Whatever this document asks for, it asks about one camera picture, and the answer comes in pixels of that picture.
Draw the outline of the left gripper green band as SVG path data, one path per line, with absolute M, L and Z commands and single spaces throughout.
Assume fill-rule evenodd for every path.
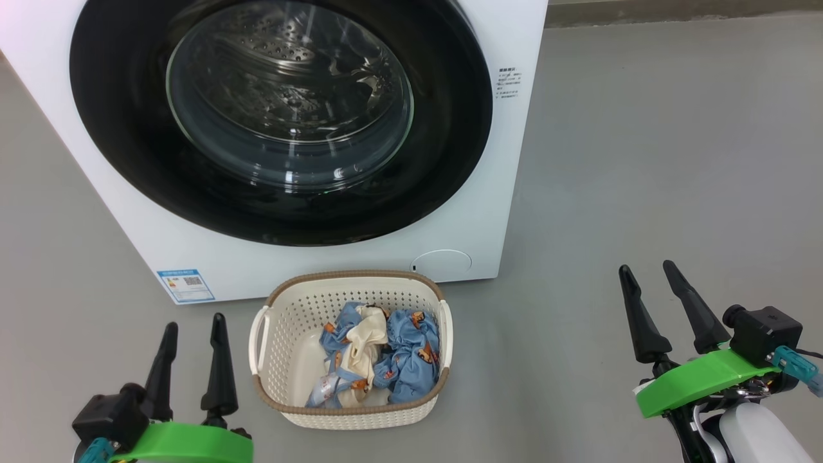
M 229 429 L 170 421 L 172 364 L 177 354 L 176 322 L 167 323 L 145 384 L 141 410 L 150 424 L 131 451 L 116 454 L 114 462 L 253 462 L 253 441 Z M 208 389 L 201 410 L 208 415 L 230 415 L 239 409 L 234 363 L 226 317 L 214 314 L 210 345 L 213 349 Z

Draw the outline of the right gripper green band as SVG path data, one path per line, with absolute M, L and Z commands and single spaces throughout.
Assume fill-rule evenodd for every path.
M 623 264 L 619 280 L 635 359 L 651 365 L 653 373 L 635 388 L 636 404 L 645 419 L 661 417 L 669 422 L 685 462 L 741 462 L 722 434 L 723 414 L 744 403 L 759 404 L 771 395 L 790 392 L 799 382 L 776 367 L 754 367 L 731 349 L 719 349 L 732 339 L 722 322 L 673 261 L 665 260 L 662 269 L 687 313 L 694 349 L 705 355 L 684 364 L 668 358 L 671 344 L 642 302 L 634 273 Z

